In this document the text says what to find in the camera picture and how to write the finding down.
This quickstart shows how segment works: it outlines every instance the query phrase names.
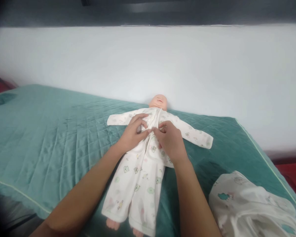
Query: baby onesie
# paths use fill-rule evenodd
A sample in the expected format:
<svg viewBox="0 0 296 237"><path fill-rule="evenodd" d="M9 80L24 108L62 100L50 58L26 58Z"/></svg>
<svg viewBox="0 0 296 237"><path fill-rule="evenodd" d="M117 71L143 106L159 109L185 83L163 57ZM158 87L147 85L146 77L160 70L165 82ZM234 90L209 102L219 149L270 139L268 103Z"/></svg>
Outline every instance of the baby onesie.
<svg viewBox="0 0 296 237"><path fill-rule="evenodd" d="M156 107L111 115L107 124L128 125L133 116L141 113L149 114L143 119L147 129L169 120L180 129L184 139L207 149L212 146L212 136ZM155 236L165 166L173 168L170 158L162 148L159 149L159 142L151 132L122 157L106 195L102 214L119 223L129 217L132 227L148 236Z"/></svg>
<svg viewBox="0 0 296 237"><path fill-rule="evenodd" d="M209 206L224 237L296 237L291 202L254 185L238 171L217 179Z"/></svg>

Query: onesie sleeve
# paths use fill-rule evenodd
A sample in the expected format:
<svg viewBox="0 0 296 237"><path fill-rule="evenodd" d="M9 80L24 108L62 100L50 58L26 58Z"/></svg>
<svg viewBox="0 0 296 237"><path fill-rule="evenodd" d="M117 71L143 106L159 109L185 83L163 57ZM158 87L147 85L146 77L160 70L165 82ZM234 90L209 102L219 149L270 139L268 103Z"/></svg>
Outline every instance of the onesie sleeve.
<svg viewBox="0 0 296 237"><path fill-rule="evenodd" d="M178 116L175 116L175 115L172 115L172 116L173 116L171 119L172 123L176 128L178 128L181 131L182 137L185 140L188 140L189 142L206 149L211 148L213 144L213 139L214 139L211 135L201 130L197 130L193 128L188 123L179 119Z"/></svg>
<svg viewBox="0 0 296 237"><path fill-rule="evenodd" d="M132 117L136 114L141 114L144 109L138 109L118 115L110 115L108 118L108 125L128 125Z"/></svg>

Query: baby doll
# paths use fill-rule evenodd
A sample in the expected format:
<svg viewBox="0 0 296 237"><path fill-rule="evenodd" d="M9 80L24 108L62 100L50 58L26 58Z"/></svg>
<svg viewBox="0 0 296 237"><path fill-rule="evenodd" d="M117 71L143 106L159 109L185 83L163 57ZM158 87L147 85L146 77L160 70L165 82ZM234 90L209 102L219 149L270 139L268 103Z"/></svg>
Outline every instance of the baby doll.
<svg viewBox="0 0 296 237"><path fill-rule="evenodd" d="M156 95L149 103L149 108L110 115L107 124L128 125L134 115L141 113L149 114L143 119L147 129L158 127L163 121L169 120L180 129L184 139L207 149L212 146L212 136L167 112L167 99L163 95ZM102 214L108 218L108 227L117 230L119 223L128 217L137 237L143 234L155 236L165 166L173 168L153 132L122 157L102 208Z"/></svg>

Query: human hand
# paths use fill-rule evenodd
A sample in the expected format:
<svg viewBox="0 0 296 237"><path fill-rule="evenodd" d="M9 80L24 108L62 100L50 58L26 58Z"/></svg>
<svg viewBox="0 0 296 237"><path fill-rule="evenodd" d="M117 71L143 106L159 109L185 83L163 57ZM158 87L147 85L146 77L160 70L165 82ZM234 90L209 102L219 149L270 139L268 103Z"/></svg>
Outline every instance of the human hand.
<svg viewBox="0 0 296 237"><path fill-rule="evenodd" d="M142 133L137 133L137 128L141 125L143 125L144 128L148 128L147 123L142 120L142 118L147 116L148 114L137 114L132 117L124 133L117 142L118 147L123 151L123 153L130 151L135 146L137 146L140 141L148 137L151 129L147 129Z"/></svg>
<svg viewBox="0 0 296 237"><path fill-rule="evenodd" d="M156 127L152 130L173 165L179 161L188 160L181 131L171 121L160 123L159 128L162 128L161 131Z"/></svg>

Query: mattress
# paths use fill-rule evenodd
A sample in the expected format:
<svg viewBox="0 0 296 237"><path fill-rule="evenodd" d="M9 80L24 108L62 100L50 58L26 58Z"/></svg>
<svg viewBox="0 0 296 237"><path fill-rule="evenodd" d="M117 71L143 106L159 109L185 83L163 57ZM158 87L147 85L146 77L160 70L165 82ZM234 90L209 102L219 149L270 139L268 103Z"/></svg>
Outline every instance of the mattress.
<svg viewBox="0 0 296 237"><path fill-rule="evenodd" d="M120 138L125 126L107 126L109 115L144 107L147 105L40 85L0 94L0 193L46 218ZM294 191L236 119L169 112L214 137L210 150L184 141L206 198L221 174L237 170L296 208ZM82 234L133 236L128 221L118 231L106 227L101 215L106 191ZM179 233L176 178L174 170L166 168L156 236Z"/></svg>

